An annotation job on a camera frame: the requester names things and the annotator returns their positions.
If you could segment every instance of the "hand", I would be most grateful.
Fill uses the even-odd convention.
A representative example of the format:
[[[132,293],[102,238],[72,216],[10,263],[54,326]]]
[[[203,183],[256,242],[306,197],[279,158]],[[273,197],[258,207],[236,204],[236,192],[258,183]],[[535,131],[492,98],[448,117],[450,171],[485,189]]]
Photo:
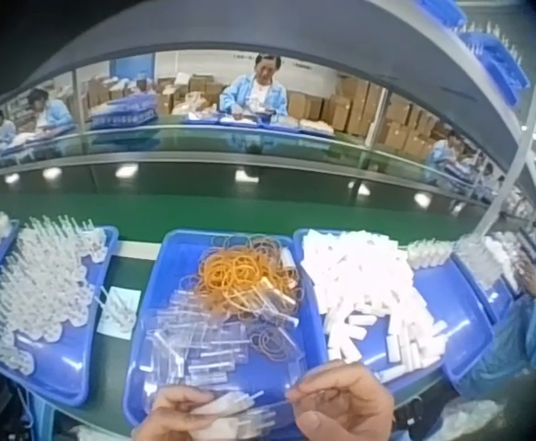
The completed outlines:
[[[392,430],[393,396],[361,363],[323,365],[288,399],[310,441],[387,441]]]
[[[524,256],[519,262],[519,274],[525,290],[536,298],[536,268],[527,256]]]
[[[241,119],[243,117],[243,108],[238,104],[233,104],[233,110],[231,111],[233,118]]]
[[[187,386],[159,390],[151,413],[132,431],[131,438],[134,441],[188,441],[190,430],[205,429],[215,420],[213,416],[189,412],[213,399],[210,392]]]

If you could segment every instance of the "blue uniform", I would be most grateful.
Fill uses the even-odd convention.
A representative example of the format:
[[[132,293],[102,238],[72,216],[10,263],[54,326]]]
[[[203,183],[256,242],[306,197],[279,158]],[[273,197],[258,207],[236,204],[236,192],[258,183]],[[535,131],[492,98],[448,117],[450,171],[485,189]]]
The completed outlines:
[[[441,165],[448,160],[455,161],[455,152],[448,145],[447,140],[437,141],[433,144],[431,151],[425,161],[425,166],[433,170],[441,170]],[[425,181],[433,183],[437,180],[437,175],[430,170],[425,170]]]
[[[247,100],[253,88],[253,75],[241,75],[234,80],[231,85],[224,89],[220,98],[220,111],[232,113],[233,106],[239,105],[241,108],[247,107]],[[288,115],[288,98],[286,89],[280,83],[274,81],[268,90],[264,106],[276,112],[277,115]]]
[[[61,99],[50,99],[45,104],[45,109],[37,118],[37,129],[57,129],[61,126],[72,124],[74,119],[69,109]]]
[[[483,398],[525,368],[536,369],[536,299],[529,295],[513,305],[480,361],[454,387],[463,397]]]
[[[15,136],[17,136],[17,126],[10,119],[5,119],[0,126],[0,144],[10,144]]]

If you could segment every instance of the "table surface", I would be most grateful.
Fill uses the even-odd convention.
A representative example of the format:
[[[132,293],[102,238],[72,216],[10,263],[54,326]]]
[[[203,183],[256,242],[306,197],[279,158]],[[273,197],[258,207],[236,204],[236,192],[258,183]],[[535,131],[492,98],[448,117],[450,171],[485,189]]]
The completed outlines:
[[[239,168],[229,164],[141,163],[131,181],[115,178],[117,165],[65,167],[56,181],[41,170],[20,174],[7,185],[0,180],[0,210],[25,221],[30,216],[68,214],[79,221],[115,225],[123,241],[160,243],[176,228],[291,235],[296,229],[367,229],[401,243],[421,238],[454,239],[469,232],[483,210],[468,205],[457,218],[451,200],[434,195],[427,210],[414,202],[415,190],[368,182],[363,197],[348,188],[350,179],[288,169],[254,167],[256,185],[234,181]],[[144,290],[153,260],[113,257],[105,285]],[[97,334],[94,339],[90,393],[86,403],[54,406],[79,421],[128,435],[122,397],[131,343]],[[439,373],[401,391],[397,402],[416,396]]]

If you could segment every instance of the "white wall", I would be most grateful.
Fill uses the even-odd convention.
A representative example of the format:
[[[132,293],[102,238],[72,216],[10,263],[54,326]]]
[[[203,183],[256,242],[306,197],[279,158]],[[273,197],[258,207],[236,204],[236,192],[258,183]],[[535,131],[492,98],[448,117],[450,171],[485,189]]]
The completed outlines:
[[[210,74],[228,85],[241,74],[253,72],[254,52],[243,51],[165,51],[155,55],[155,77]],[[309,95],[330,97],[335,92],[337,72],[328,67],[292,58],[283,58],[276,79],[287,89]]]

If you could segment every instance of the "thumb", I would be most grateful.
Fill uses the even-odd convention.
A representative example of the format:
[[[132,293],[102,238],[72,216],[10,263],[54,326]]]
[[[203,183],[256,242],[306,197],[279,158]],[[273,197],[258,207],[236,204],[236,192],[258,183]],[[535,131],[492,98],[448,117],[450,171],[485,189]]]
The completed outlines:
[[[296,425],[310,441],[358,441],[358,438],[345,430],[337,421],[319,412],[301,414]]]

